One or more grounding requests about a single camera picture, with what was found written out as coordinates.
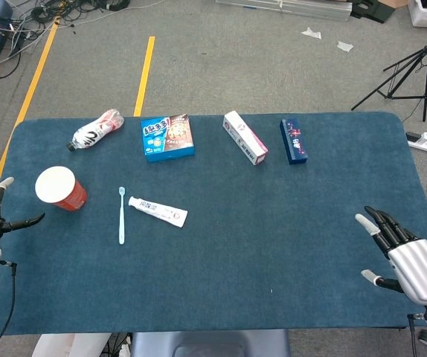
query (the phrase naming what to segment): red paper cup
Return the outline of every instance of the red paper cup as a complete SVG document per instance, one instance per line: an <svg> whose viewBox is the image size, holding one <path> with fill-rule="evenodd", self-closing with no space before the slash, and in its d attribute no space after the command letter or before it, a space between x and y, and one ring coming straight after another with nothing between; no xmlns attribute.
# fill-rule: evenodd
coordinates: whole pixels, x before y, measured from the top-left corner
<svg viewBox="0 0 427 357"><path fill-rule="evenodd" d="M86 200L86 190L74 177L73 172L63 166L53 166L38 176L35 192L40 200L64 210L79 210Z"/></svg>

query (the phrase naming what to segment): toothbrush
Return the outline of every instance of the toothbrush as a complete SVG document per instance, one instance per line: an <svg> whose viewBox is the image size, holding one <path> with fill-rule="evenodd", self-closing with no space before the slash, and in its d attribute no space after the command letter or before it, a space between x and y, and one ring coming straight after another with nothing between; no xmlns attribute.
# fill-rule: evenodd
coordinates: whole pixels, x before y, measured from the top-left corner
<svg viewBox="0 0 427 357"><path fill-rule="evenodd" d="M119 187L121 195L121 208L119 209L119 244L124 244L124 187Z"/></svg>

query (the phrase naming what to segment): chair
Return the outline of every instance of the chair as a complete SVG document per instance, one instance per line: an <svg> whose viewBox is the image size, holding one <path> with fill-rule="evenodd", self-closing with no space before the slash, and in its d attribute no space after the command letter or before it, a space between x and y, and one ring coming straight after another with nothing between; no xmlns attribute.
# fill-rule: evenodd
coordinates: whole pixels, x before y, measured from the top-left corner
<svg viewBox="0 0 427 357"><path fill-rule="evenodd" d="M288 330L139 332L132 357L290 357Z"/></svg>

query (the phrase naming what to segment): tripod stand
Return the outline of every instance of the tripod stand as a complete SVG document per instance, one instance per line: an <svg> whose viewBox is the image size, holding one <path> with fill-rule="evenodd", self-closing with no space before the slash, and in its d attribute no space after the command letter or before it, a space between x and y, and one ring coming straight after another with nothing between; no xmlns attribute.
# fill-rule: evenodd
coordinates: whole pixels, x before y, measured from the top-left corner
<svg viewBox="0 0 427 357"><path fill-rule="evenodd" d="M427 118L427 75L426 75L426 81L425 81L425 93L423 95L409 95L409 96L406 96L406 97L397 97L397 96L394 96L394 93L397 91L397 89L405 82L405 80L410 75L410 73L412 73L412 71L419 64L422 63L422 60L425 57L427 57L427 46L425 46L421 50L418 50L417 52L414 52L410 56L407 56L406 58L401 59L399 62L395 62L393 65L389 65L387 68L384 68L384 71L387 71L388 69L391 69L392 67L395 67L394 74L392 74L388 79L386 79L384 82L382 82L371 93L369 93L368 95L366 95L364 97L364 99L362 99L355 106L353 106L351 108L351 110L354 110L355 108L357 108L358 106L360 106L361 104L363 104L363 102L365 102L370 96L372 96L372 94L374 94L376 92L379 93L380 95L382 95L384 98L388 98L388 99L392 99L392 100L394 100L394 99L423 99L423 119L422 119L422 121L425 122L425 120ZM399 65L401 63L407 61L407 60L408 60L408 62L406 64L404 64L404 66L402 66L402 67L399 68ZM399 82L396 85L394 85L396 77L402 71L404 71L407 67L408 67L408 70L406 71L406 73L402 76L402 78L400 78ZM387 94L384 94L381 91L381 88L383 86L385 86L389 82L391 82L391 85L390 85L390 87L388 89Z"/></svg>

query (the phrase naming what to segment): gray carpet floor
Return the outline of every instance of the gray carpet floor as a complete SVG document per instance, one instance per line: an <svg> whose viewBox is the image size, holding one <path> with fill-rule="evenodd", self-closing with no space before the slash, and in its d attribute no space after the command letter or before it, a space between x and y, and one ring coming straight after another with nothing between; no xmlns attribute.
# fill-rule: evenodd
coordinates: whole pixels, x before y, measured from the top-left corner
<svg viewBox="0 0 427 357"><path fill-rule="evenodd" d="M152 2L131 0L131 5ZM92 13L89 19L100 15ZM320 31L322 40L302 35L308 26ZM149 36L156 41L143 115L222 114L232 109L348 111L385 79L384 67L427 44L427 28L413 28L406 7L381 25L367 19L333 22L249 10L214 0L166 0L145 10L60 28L26 120L97 117L112 107L132 115ZM336 47L337 41L355 47L345 53ZM0 80L0 158L44 42L24 52L19 69ZM1 65L0 75L13 65ZM421 94L424 75L422 70L411 76L401 93ZM393 112L405 119L416 103L375 95L359 109ZM421 108L404 122L406 130L427 131ZM427 153L413 153L425 187ZM17 212L4 215L22 218ZM37 337L3 337L0 357L31 356ZM295 330L290 340L295 357L411 355L406 329ZM427 356L425 347L418 350Z"/></svg>

